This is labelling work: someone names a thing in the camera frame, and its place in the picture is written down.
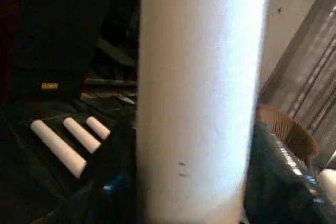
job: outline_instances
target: cardboard tube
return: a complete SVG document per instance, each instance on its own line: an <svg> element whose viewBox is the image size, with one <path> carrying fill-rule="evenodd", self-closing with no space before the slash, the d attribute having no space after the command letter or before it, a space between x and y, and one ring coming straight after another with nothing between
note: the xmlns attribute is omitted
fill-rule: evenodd
<svg viewBox="0 0 336 224"><path fill-rule="evenodd" d="M86 123L101 139L107 139L111 133L111 131L101 122L99 122L94 116L88 117Z"/></svg>
<svg viewBox="0 0 336 224"><path fill-rule="evenodd" d="M73 118L66 118L63 121L63 125L91 154L101 145L97 139L80 126Z"/></svg>
<svg viewBox="0 0 336 224"><path fill-rule="evenodd" d="M239 223L267 0L142 0L144 222Z"/></svg>
<svg viewBox="0 0 336 224"><path fill-rule="evenodd" d="M86 166L85 159L75 152L74 149L64 142L41 120L35 120L30 125L30 128L69 169L69 171L76 178L79 178Z"/></svg>

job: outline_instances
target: white chalk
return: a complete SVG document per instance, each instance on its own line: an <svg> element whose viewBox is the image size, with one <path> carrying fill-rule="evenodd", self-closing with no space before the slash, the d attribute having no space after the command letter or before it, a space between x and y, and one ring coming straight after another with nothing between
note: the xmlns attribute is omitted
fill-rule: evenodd
<svg viewBox="0 0 336 224"><path fill-rule="evenodd" d="M35 120L30 125L30 128L69 169L69 171L76 178L79 178L86 166L85 159L83 159L41 120Z"/></svg>
<svg viewBox="0 0 336 224"><path fill-rule="evenodd" d="M63 125L91 154L101 145L97 139L80 126L73 118L66 118L63 121Z"/></svg>
<svg viewBox="0 0 336 224"><path fill-rule="evenodd" d="M101 122L99 122L94 116L87 118L86 123L101 139L107 139L111 133L111 131Z"/></svg>

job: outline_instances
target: white tube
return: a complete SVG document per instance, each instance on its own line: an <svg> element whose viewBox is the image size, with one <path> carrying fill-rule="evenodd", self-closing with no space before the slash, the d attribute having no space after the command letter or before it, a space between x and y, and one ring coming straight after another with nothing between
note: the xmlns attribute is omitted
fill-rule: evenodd
<svg viewBox="0 0 336 224"><path fill-rule="evenodd" d="M85 159L75 152L74 149L64 142L41 120L35 120L30 125L30 128L69 169L69 171L76 178L79 178L86 166Z"/></svg>
<svg viewBox="0 0 336 224"><path fill-rule="evenodd" d="M142 0L145 222L238 223L267 0Z"/></svg>
<svg viewBox="0 0 336 224"><path fill-rule="evenodd" d="M63 121L63 125L91 154L101 145L97 139L80 126L73 118L66 118Z"/></svg>
<svg viewBox="0 0 336 224"><path fill-rule="evenodd" d="M87 118L86 123L101 139L107 139L111 133L111 131L101 122L99 122L94 116Z"/></svg>

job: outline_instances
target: gray wall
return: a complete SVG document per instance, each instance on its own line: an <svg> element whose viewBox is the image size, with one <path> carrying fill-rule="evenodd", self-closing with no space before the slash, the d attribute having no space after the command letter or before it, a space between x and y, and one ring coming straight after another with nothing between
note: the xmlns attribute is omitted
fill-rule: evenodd
<svg viewBox="0 0 336 224"><path fill-rule="evenodd" d="M260 69L260 88L274 71L314 1L270 0Z"/></svg>

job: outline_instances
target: white foam cylinder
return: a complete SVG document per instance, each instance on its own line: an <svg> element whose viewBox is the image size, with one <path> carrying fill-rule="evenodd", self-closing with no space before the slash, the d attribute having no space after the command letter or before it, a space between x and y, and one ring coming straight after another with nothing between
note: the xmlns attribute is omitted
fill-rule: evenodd
<svg viewBox="0 0 336 224"><path fill-rule="evenodd" d="M107 139L111 133L111 131L101 122L99 122L94 116L88 117L86 123L101 139Z"/></svg>
<svg viewBox="0 0 336 224"><path fill-rule="evenodd" d="M142 0L144 222L238 223L267 0Z"/></svg>
<svg viewBox="0 0 336 224"><path fill-rule="evenodd" d="M317 181L325 191L328 199L333 205L336 205L336 170L324 169Z"/></svg>
<svg viewBox="0 0 336 224"><path fill-rule="evenodd" d="M101 145L97 139L80 126L73 118L66 118L63 121L63 125L90 153L94 153Z"/></svg>
<svg viewBox="0 0 336 224"><path fill-rule="evenodd" d="M85 159L83 159L41 120L35 120L30 125L30 128L69 169L69 171L76 178L79 178L86 166Z"/></svg>

